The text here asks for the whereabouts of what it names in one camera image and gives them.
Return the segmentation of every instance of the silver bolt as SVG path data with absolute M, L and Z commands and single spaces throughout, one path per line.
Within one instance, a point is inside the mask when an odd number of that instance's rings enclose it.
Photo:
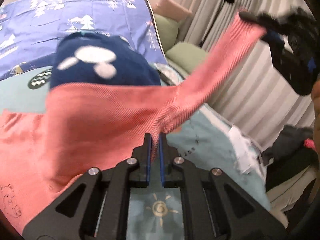
M 173 160 L 176 164 L 181 164 L 184 162 L 184 158 L 182 157 L 175 157 Z
M 99 173 L 99 169 L 96 168 L 96 167 L 90 168 L 89 171 L 88 171 L 88 173 L 89 173 L 90 175 L 97 175 L 97 174 Z
M 211 172 L 214 176 L 220 176 L 222 174 L 222 170 L 220 170 L 219 168 L 214 168 Z
M 128 163 L 129 165 L 136 164 L 136 163 L 137 163 L 137 159 L 131 157 L 131 158 L 127 159 L 127 163 Z

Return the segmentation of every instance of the pillowcase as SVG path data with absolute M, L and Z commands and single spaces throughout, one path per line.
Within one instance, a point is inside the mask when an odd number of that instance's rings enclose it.
M 171 49 L 177 39 L 179 24 L 169 18 L 155 14 L 156 27 L 164 52 Z
M 153 8 L 153 12 L 176 22 L 184 21 L 192 14 L 191 11 L 173 0 L 160 0 Z

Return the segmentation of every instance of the striped curtain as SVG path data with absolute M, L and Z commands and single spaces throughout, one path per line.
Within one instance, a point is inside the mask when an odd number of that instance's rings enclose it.
M 198 44 L 214 18 L 220 0 L 201 0 L 185 41 Z M 309 11 L 304 0 L 236 0 L 225 3 L 214 22 L 203 49 L 209 50 L 231 22 L 239 8 L 258 13 L 281 15 L 290 6 Z M 269 147 L 285 124 L 306 127 L 314 121 L 310 96 L 298 96 L 272 66 L 268 44 L 259 41 L 237 70 L 211 98 L 209 104 L 218 113 Z

